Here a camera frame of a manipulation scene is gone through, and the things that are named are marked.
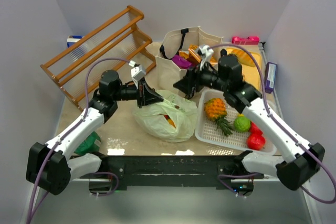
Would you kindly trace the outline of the beige canvas tote bag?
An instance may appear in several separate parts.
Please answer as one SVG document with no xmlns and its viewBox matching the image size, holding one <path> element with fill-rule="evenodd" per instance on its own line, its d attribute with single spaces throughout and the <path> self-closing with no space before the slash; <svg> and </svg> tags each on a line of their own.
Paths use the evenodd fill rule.
<svg viewBox="0 0 336 224">
<path fill-rule="evenodd" d="M 222 42 L 223 37 L 208 34 L 200 26 L 168 32 L 159 47 L 155 59 L 159 89 L 169 90 L 184 97 L 185 94 L 174 88 L 173 84 L 185 76 L 186 70 L 178 67 L 172 58 L 179 50 L 187 51 L 190 45 L 214 46 Z"/>
</svg>

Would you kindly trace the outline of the purple snack packet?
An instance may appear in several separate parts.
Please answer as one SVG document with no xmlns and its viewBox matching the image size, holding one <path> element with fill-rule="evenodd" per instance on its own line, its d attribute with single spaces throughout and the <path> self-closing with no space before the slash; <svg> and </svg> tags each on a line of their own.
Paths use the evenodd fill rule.
<svg viewBox="0 0 336 224">
<path fill-rule="evenodd" d="M 192 63 L 184 59 L 183 57 L 180 57 L 179 55 L 175 55 L 172 58 L 172 61 L 180 68 L 180 69 L 188 69 L 192 66 Z"/>
</svg>

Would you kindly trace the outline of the orange snack packet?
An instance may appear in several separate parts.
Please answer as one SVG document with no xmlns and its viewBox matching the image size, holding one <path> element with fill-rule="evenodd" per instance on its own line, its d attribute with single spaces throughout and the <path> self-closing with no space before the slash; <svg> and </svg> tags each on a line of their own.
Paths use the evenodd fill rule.
<svg viewBox="0 0 336 224">
<path fill-rule="evenodd" d="M 188 50 L 180 49 L 178 51 L 178 55 L 192 64 L 199 64 L 202 59 L 200 55 L 196 52 L 197 49 L 198 45 L 190 44 Z"/>
</svg>

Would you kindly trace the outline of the yellow lemon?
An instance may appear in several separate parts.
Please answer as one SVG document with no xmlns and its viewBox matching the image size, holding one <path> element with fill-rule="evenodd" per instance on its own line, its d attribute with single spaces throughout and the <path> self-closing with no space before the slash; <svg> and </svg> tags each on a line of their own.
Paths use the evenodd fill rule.
<svg viewBox="0 0 336 224">
<path fill-rule="evenodd" d="M 171 119 L 167 119 L 167 121 L 168 121 L 168 123 L 169 123 L 170 125 L 172 125 L 174 128 L 176 128 L 174 122 L 173 122 Z"/>
</svg>

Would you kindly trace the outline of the light green plastic bag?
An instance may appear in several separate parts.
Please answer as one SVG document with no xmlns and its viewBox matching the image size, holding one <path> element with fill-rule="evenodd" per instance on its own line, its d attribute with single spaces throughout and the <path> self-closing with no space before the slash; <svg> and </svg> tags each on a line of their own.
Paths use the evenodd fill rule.
<svg viewBox="0 0 336 224">
<path fill-rule="evenodd" d="M 189 140 L 196 127 L 196 103 L 168 90 L 157 93 L 163 97 L 163 102 L 136 108 L 135 121 L 145 132 L 166 142 Z"/>
</svg>

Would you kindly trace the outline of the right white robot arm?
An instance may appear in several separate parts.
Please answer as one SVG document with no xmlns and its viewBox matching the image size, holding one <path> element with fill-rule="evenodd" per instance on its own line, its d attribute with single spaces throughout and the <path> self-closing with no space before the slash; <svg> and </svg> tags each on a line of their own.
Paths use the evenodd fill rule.
<svg viewBox="0 0 336 224">
<path fill-rule="evenodd" d="M 190 68 L 173 86 L 189 98 L 203 87 L 221 91 L 227 104 L 255 123 L 280 151 L 282 158 L 277 161 L 256 153 L 245 155 L 241 162 L 247 172 L 276 176 L 288 189 L 297 190 L 319 171 L 324 147 L 299 136 L 267 106 L 263 95 L 243 80 L 235 56 L 221 57 L 217 71 Z"/>
</svg>

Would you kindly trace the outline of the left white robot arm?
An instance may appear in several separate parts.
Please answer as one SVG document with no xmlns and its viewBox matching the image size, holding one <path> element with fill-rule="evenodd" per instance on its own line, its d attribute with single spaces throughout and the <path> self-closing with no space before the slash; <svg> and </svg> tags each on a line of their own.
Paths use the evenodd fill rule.
<svg viewBox="0 0 336 224">
<path fill-rule="evenodd" d="M 88 107 L 63 132 L 45 144 L 35 143 L 29 150 L 26 179 L 58 195 L 70 181 L 96 173 L 101 158 L 85 154 L 71 158 L 77 147 L 96 129 L 104 125 L 118 108 L 118 101 L 134 100 L 139 108 L 163 102 L 163 97 L 150 88 L 140 67 L 131 70 L 133 84 L 124 84 L 115 70 L 102 73 Z"/>
</svg>

